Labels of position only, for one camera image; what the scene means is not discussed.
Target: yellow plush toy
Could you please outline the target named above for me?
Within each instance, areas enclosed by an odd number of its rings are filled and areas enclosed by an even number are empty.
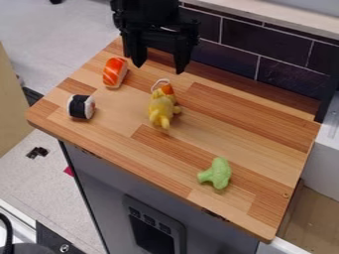
[[[162,82],[166,84],[155,89]],[[173,115],[181,112],[180,107],[175,106],[175,104],[176,99],[170,81],[165,78],[159,79],[152,87],[152,97],[149,106],[150,121],[155,125],[162,126],[164,129],[169,129]]]

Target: white wall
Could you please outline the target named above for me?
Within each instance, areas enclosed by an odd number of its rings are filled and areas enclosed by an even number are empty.
[[[339,16],[338,0],[268,0],[280,4],[309,9],[324,14]]]
[[[339,94],[333,98],[302,178],[305,184],[339,201]]]

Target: wooden cutting board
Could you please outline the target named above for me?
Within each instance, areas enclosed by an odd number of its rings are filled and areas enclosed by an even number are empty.
[[[128,60],[124,85],[107,90],[102,70],[117,56],[123,56],[120,39],[30,108],[29,122],[262,241],[272,240],[318,132],[318,102],[201,63],[176,75],[172,56],[156,50],[140,69]],[[163,77],[182,107],[167,132],[150,125],[147,114],[150,87]],[[94,96],[90,121],[67,116],[72,94]],[[218,156],[233,170],[223,191],[196,179]]]

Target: green broccoli toy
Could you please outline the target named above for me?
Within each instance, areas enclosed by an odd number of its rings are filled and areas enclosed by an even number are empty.
[[[222,157],[214,158],[212,167],[204,172],[200,172],[197,178],[200,183],[213,182],[213,186],[222,190],[228,186],[228,181],[232,175],[231,167],[227,160]]]

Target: floor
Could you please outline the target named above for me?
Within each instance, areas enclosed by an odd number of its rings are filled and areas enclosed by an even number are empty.
[[[304,187],[282,238],[310,253],[339,253],[338,214],[338,201]]]
[[[25,85],[47,94],[118,36],[106,0],[0,0],[0,41]],[[46,157],[25,155],[47,148]],[[0,159],[0,199],[89,254],[104,253],[57,140],[35,130]]]

